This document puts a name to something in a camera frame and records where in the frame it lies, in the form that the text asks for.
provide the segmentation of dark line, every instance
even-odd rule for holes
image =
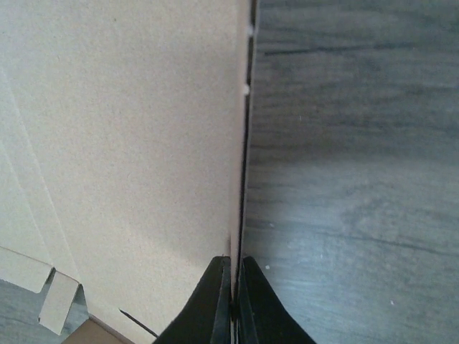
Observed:
[[[137,319],[135,319],[132,315],[130,315],[129,313],[126,313],[125,311],[123,310],[120,310],[121,313],[123,313],[126,317],[128,317],[129,319],[131,319],[132,321],[134,321],[137,325],[139,325],[141,328],[143,328],[146,332],[150,333],[152,336],[154,336],[155,338],[158,337],[157,334],[155,334],[154,331],[150,330],[149,328],[147,328],[143,323],[141,323],[140,321],[138,321]]]
[[[239,238],[238,238],[238,253],[237,253],[237,262],[236,264],[236,280],[235,280],[235,293],[234,299],[232,300],[232,311],[233,317],[235,317],[235,310],[238,303],[238,293],[239,293],[239,276],[240,276],[240,267],[242,266],[242,235],[244,225],[245,225],[245,207],[247,203],[247,195],[245,191],[248,189],[248,162],[249,162],[249,144],[250,144],[250,113],[251,113],[251,104],[252,104],[252,80],[254,73],[254,62],[255,62],[255,39],[256,39],[256,28],[257,28],[257,10],[258,10],[258,0],[252,0],[250,4],[250,23],[254,29],[253,36],[250,37],[248,42],[247,49],[247,69],[246,69],[246,84],[249,87],[249,94],[245,96],[245,119],[244,119],[244,138],[243,138],[243,152],[242,152],[242,166],[241,166],[241,184],[240,184],[240,213],[239,213]]]
[[[386,50],[400,48],[414,48],[413,43],[386,43],[373,45],[356,45],[353,47],[316,47],[311,49],[294,49],[294,50],[271,50],[265,52],[265,56],[273,55],[292,55],[292,54],[315,54],[317,52],[354,52],[358,50]]]

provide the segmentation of black object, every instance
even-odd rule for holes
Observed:
[[[230,258],[214,257],[155,344],[229,344],[231,314],[240,344],[316,344],[287,313],[253,257],[242,261],[239,286],[232,310]]]

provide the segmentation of cardboard box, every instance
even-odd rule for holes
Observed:
[[[0,278],[38,292],[55,269],[55,332],[82,284],[92,318],[151,343],[126,314],[161,333],[237,257],[248,5],[0,4]]]

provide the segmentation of folded cardboard tab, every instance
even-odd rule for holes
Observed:
[[[74,279],[56,272],[44,299],[39,324],[60,335],[79,285]]]
[[[39,293],[52,267],[22,254],[0,247],[0,278]]]

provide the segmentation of wood grain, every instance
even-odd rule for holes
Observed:
[[[38,324],[49,285],[34,294],[0,280],[0,343],[1,344],[60,344],[87,320],[86,306],[81,302],[70,308],[61,336]]]
[[[261,2],[244,251],[318,344],[457,342],[458,10]]]

